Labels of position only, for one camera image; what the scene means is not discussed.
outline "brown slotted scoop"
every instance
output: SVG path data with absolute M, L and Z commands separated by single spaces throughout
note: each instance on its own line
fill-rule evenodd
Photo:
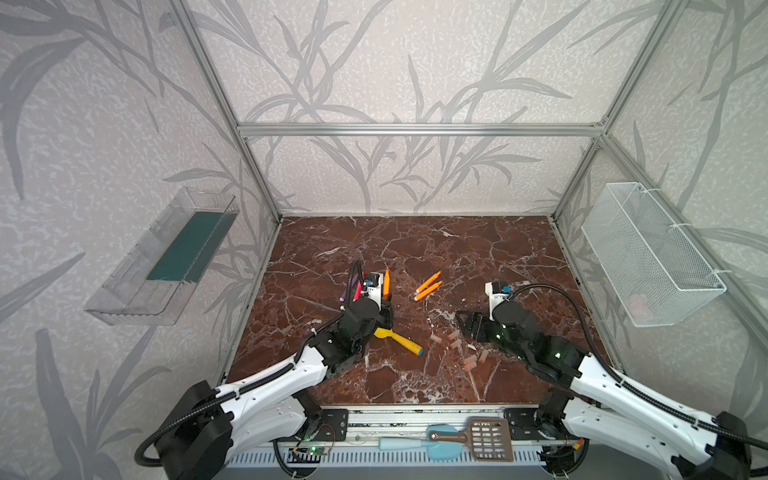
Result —
M 432 442 L 463 443 L 479 462 L 514 462 L 509 425 L 504 419 L 476 417 L 464 432 L 430 432 Z

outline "wallpaper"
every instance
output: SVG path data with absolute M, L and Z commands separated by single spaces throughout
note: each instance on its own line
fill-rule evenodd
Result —
M 133 451 L 214 377 L 275 225 L 165 2 L 0 1 L 0 478 L 152 478 Z M 83 309 L 176 192 L 240 215 L 175 326 Z
M 768 312 L 768 4 L 687 8 L 611 132 Z
M 584 137 L 270 137 L 251 146 L 287 214 L 549 214 Z
M 689 2 L 611 135 L 766 302 L 768 2 Z M 638 329 L 581 232 L 607 182 L 600 153 L 558 225 L 630 374 L 664 395 L 739 415 L 768 439 L 768 355 L 722 298 L 675 326 Z M 765 465 L 766 453 L 753 466 Z
M 190 0 L 239 122 L 602 119 L 663 0 Z M 586 139 L 252 137 L 285 214 L 548 214 Z

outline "light blue scoop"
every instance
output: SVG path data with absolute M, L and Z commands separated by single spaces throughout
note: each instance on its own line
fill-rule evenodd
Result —
M 430 432 L 456 433 L 457 430 L 450 425 L 431 425 L 427 428 L 427 436 Z M 430 460 L 453 460 L 462 454 L 464 445 L 454 442 L 430 442 L 421 439 L 404 439 L 400 437 L 382 437 L 379 439 L 379 450 L 383 452 L 391 450 L 408 450 L 427 448 L 427 458 Z

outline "yellow spatula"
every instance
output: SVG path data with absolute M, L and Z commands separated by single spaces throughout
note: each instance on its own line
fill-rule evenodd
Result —
M 424 353 L 424 349 L 419 344 L 406 339 L 404 336 L 394 333 L 392 330 L 378 328 L 373 333 L 373 335 L 376 335 L 376 338 L 380 339 L 385 339 L 386 337 L 391 336 L 397 343 L 414 352 L 416 355 L 421 355 Z

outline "brown marble tabletop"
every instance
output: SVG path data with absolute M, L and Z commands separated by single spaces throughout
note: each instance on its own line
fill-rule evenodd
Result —
M 477 353 L 484 345 L 461 336 L 459 348 L 448 348 L 448 335 L 458 328 L 456 310 L 488 309 L 488 281 L 550 283 L 583 306 L 545 217 L 286 218 L 227 381 L 292 356 L 313 326 L 332 319 L 354 257 L 362 258 L 365 271 L 389 268 L 393 330 L 423 346 L 424 354 L 374 338 L 363 361 L 311 389 L 318 403 L 537 403 L 545 397 L 549 384 L 489 344 L 486 361 L 470 372 L 464 359 L 476 351 L 468 345 Z M 415 302 L 415 289 L 438 270 L 443 284 Z M 532 289 L 519 299 L 546 333 L 587 348 L 565 298 Z M 433 333 L 442 344 L 430 340 Z

